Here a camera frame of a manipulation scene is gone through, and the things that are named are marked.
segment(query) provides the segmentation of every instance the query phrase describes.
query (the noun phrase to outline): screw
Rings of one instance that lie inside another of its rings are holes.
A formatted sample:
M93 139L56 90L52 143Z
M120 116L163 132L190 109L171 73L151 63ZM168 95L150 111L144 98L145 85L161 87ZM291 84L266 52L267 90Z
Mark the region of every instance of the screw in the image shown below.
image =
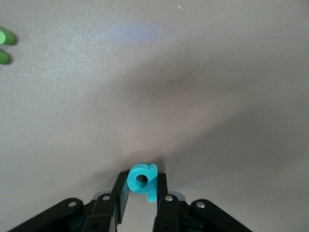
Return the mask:
M108 201L111 197L109 195L105 195L104 197L102 197L102 200L104 201Z
M205 204L203 202L197 202L197 207L203 209L205 208Z
M166 200L167 202L171 202L171 201L173 200L173 197L170 196L170 195L167 195L167 196L165 197L165 200Z
M70 203L68 204L68 207L74 207L75 205L77 205L77 202L70 202Z

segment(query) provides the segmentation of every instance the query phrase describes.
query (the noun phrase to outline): green object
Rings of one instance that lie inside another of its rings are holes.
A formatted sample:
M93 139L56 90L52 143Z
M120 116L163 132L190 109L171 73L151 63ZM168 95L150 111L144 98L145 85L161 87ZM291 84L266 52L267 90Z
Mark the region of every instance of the green object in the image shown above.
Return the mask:
M0 51L0 64L8 64L9 62L9 56L6 53Z
M14 36L10 32L0 28L0 44L12 45L14 42Z

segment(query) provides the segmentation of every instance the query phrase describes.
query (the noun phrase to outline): green foam piece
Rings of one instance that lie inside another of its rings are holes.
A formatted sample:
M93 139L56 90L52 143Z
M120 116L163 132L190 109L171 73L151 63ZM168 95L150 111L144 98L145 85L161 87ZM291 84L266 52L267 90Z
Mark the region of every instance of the green foam piece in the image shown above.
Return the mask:
M9 56L6 53L0 51L0 64L8 64L9 62Z
M0 28L0 44L12 45L14 42L14 36L10 32Z

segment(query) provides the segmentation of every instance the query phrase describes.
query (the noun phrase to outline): silver screw head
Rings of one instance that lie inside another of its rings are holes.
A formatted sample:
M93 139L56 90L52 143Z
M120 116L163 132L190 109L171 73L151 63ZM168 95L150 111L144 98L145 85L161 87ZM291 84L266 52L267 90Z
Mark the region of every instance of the silver screw head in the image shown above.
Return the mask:
M197 202L197 207L200 208L200 209L204 209L205 204L203 202Z
M77 205L77 202L70 202L70 203L68 204L68 207L74 207L75 205Z
M171 201L173 200L173 197L170 196L170 195L167 195L167 196L165 197L165 200L166 200L167 202L171 202Z
M109 195L105 195L104 197L102 197L102 200L104 201L108 201L111 197Z

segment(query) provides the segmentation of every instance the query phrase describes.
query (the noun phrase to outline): gray table surface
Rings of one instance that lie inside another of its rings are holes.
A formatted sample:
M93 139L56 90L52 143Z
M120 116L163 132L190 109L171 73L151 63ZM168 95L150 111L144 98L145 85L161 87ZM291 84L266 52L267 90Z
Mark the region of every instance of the gray table surface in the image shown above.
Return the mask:
M307 0L1 0L0 232L155 162L255 232L309 229ZM131 194L120 232L152 231Z

